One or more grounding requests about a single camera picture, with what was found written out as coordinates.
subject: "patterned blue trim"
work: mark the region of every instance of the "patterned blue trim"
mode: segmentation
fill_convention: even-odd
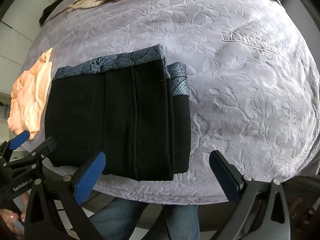
[[[112,69],[139,65],[159,59],[163,60],[165,77],[170,79],[172,95],[189,96],[186,66],[180,62],[167,66],[167,61],[163,55],[163,47],[160,44],[134,52],[98,57],[75,67],[66,66],[58,68],[52,80],[55,81],[61,78],[97,74]]]

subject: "gray blanket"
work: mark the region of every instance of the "gray blanket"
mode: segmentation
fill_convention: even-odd
[[[226,201],[208,164],[215,149],[255,180],[318,172],[319,73],[277,0],[122,0],[67,14],[72,1],[52,13],[21,71],[49,48],[53,77],[60,67],[161,44],[168,64],[187,65],[190,85],[189,171],[159,182],[101,176],[96,190],[151,203]],[[44,140],[43,125],[27,150]]]

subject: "jeans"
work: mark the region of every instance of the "jeans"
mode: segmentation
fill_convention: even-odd
[[[115,198],[90,217],[107,240],[128,240],[148,203]],[[164,205],[142,240],[199,240],[197,205]]]

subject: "orange cloth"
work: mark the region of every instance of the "orange cloth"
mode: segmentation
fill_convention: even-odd
[[[32,140],[40,131],[40,121],[51,82],[49,61],[52,49],[44,52],[30,70],[24,71],[12,86],[8,126],[17,135],[30,132]]]

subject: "metal screw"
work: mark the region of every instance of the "metal screw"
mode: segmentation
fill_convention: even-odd
[[[41,183],[41,179],[36,179],[36,180],[35,180],[35,184],[36,184],[36,185],[39,185],[40,183]]]
[[[280,185],[279,179],[273,179],[273,183],[276,184],[276,185]]]
[[[244,175],[243,178],[246,180],[246,181],[251,181],[252,180],[252,177],[250,175]]]
[[[70,181],[72,179],[72,177],[70,175],[66,175],[63,177],[64,181]]]

